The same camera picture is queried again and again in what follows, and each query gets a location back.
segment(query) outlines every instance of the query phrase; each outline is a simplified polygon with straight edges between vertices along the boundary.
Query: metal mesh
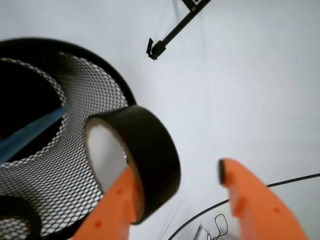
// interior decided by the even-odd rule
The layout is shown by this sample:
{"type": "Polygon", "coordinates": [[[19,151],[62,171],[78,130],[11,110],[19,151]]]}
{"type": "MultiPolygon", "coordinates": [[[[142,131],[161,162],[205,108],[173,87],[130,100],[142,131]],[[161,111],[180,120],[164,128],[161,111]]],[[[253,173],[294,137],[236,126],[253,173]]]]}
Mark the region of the metal mesh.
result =
{"type": "MultiPolygon", "coordinates": [[[[27,200],[41,218],[42,237],[83,218],[101,199],[84,148],[84,124],[90,115],[128,105],[121,88],[105,70],[86,59],[60,54],[75,71],[57,81],[26,62],[0,59],[40,74],[56,90],[61,105],[67,107],[59,131],[46,147],[0,167],[0,196],[27,200]]],[[[20,220],[0,218],[0,239],[25,239],[27,234],[20,220]]]]}

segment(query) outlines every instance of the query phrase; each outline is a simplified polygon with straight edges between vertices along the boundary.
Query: white wall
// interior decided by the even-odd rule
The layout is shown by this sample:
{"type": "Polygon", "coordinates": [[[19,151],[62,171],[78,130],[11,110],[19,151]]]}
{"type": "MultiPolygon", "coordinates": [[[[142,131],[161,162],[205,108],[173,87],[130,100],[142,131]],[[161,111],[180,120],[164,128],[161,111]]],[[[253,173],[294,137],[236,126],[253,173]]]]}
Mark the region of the white wall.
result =
{"type": "Polygon", "coordinates": [[[316,0],[214,0],[153,61],[149,37],[187,13],[179,0],[2,0],[0,39],[55,38],[97,53],[166,125],[181,188],[130,235],[165,240],[227,198],[220,157],[266,184],[320,172],[319,9],[316,0]]]}

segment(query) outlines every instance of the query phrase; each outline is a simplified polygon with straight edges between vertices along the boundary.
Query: black curved line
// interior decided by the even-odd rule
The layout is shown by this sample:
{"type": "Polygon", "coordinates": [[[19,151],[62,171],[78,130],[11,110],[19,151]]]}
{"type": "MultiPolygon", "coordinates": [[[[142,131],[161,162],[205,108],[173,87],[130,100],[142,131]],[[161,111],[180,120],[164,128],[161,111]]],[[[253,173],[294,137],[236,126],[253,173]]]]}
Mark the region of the black curved line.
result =
{"type": "MultiPolygon", "coordinates": [[[[307,176],[302,176],[302,177],[297,177],[297,178],[293,178],[293,179],[289,179],[289,180],[285,180],[285,181],[279,181],[276,183],[271,183],[268,184],[267,187],[268,188],[273,188],[276,186],[280,186],[280,185],[284,185],[284,184],[290,184],[290,183],[294,183],[294,182],[298,182],[298,181],[302,181],[302,180],[307,180],[307,179],[313,179],[313,178],[318,178],[320,177],[320,173],[316,173],[316,174],[312,174],[312,175],[307,175],[307,176]]],[[[179,227],[172,235],[171,237],[169,237],[168,240],[172,240],[182,229],[184,229],[188,224],[190,224],[192,221],[196,220],[197,218],[199,218],[200,216],[202,216],[203,214],[217,208],[220,207],[223,204],[226,204],[229,202],[229,199],[224,200],[222,202],[219,202],[216,205],[213,205],[209,208],[207,208],[206,210],[203,210],[202,212],[198,213],[197,215],[195,215],[194,217],[190,218],[188,221],[186,221],[181,227],[179,227]]]]}

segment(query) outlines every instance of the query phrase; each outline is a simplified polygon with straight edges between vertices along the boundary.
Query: cable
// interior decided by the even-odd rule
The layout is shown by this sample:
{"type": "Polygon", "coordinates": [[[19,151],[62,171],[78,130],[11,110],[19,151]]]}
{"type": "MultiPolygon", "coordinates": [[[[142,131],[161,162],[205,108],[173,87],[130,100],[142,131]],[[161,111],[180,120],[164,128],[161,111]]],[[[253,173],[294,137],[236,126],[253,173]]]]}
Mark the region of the cable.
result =
{"type": "Polygon", "coordinates": [[[212,240],[212,237],[211,237],[210,233],[208,233],[208,234],[206,235],[206,240],[212,240]]]}
{"type": "Polygon", "coordinates": [[[218,234],[217,237],[215,237],[215,238],[212,239],[212,240],[217,240],[218,238],[220,238],[220,237],[222,237],[222,236],[224,236],[224,235],[226,235],[226,234],[228,233],[228,230],[229,230],[229,229],[228,229],[228,222],[227,222],[227,219],[226,219],[225,215],[223,215],[223,214],[217,215],[217,216],[214,218],[214,222],[215,222],[216,227],[218,228],[219,234],[218,234]],[[225,232],[224,234],[222,234],[222,235],[221,235],[220,228],[219,228],[219,226],[218,226],[218,224],[217,224],[217,217],[219,217],[219,216],[223,216],[223,217],[224,217],[225,224],[226,224],[226,232],[225,232]]]}
{"type": "MultiPolygon", "coordinates": [[[[298,181],[302,181],[302,180],[307,180],[307,179],[312,179],[312,178],[318,178],[320,177],[320,173],[316,173],[316,174],[312,174],[312,175],[308,175],[308,176],[302,176],[302,177],[297,177],[297,178],[293,178],[293,179],[289,179],[289,180],[285,180],[285,181],[280,181],[280,182],[276,182],[276,183],[272,183],[272,184],[268,184],[267,187],[268,188],[272,188],[272,187],[276,187],[276,186],[280,186],[280,185],[284,185],[284,184],[290,184],[290,183],[294,183],[294,182],[298,182],[298,181]]],[[[182,229],[184,229],[189,223],[191,223],[192,221],[194,221],[195,219],[199,218],[200,216],[202,216],[203,214],[217,208],[220,207],[223,204],[226,204],[229,202],[229,199],[224,200],[222,202],[219,202],[205,210],[203,210],[202,212],[198,213],[197,215],[193,216],[192,218],[190,218],[188,221],[186,221],[181,227],[179,227],[172,235],[171,237],[169,237],[168,240],[172,240],[182,229]]]]}

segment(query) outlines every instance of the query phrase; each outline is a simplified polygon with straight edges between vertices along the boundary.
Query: tape roll inner core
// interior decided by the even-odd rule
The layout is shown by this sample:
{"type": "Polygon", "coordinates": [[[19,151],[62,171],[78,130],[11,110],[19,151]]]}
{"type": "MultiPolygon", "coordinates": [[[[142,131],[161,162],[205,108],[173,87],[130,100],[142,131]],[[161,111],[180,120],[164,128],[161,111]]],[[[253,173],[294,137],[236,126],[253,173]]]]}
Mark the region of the tape roll inner core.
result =
{"type": "Polygon", "coordinates": [[[100,189],[106,193],[128,166],[124,147],[111,127],[99,118],[90,119],[84,133],[91,170],[100,189]]]}

